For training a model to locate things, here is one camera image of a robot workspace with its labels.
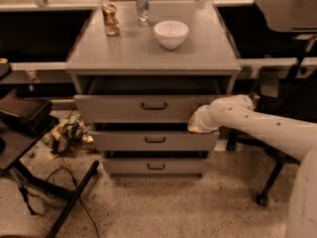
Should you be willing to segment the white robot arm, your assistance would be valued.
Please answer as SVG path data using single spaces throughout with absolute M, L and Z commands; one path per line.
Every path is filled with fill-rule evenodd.
M 237 129 L 300 162 L 289 202 L 285 238 L 317 238 L 317 124 L 254 110 L 247 95 L 213 100 L 196 109 L 187 129 L 209 133 Z

